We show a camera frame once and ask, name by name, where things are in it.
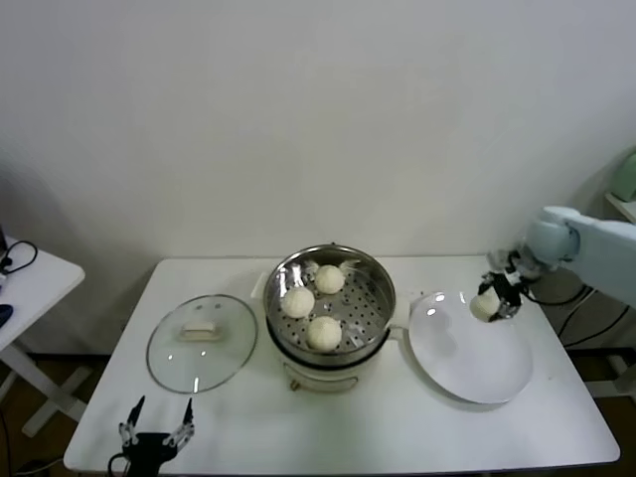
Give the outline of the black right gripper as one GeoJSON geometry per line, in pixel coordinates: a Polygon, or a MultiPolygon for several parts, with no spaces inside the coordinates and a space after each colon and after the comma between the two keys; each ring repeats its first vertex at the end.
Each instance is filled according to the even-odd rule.
{"type": "Polygon", "coordinates": [[[504,273],[488,271],[481,276],[478,294],[484,295],[490,290],[498,295],[500,302],[489,321],[512,319],[522,306],[520,287],[512,284],[504,273]]]}

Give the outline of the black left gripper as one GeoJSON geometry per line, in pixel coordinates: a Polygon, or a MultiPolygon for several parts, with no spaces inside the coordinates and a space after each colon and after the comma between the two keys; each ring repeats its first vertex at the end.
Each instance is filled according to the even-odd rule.
{"type": "Polygon", "coordinates": [[[136,433],[136,423],[145,403],[145,396],[132,408],[125,422],[118,427],[122,441],[121,456],[128,462],[126,476],[156,477],[161,467],[178,455],[177,446],[185,446],[194,436],[193,400],[189,398],[182,423],[171,434],[136,433]]]}

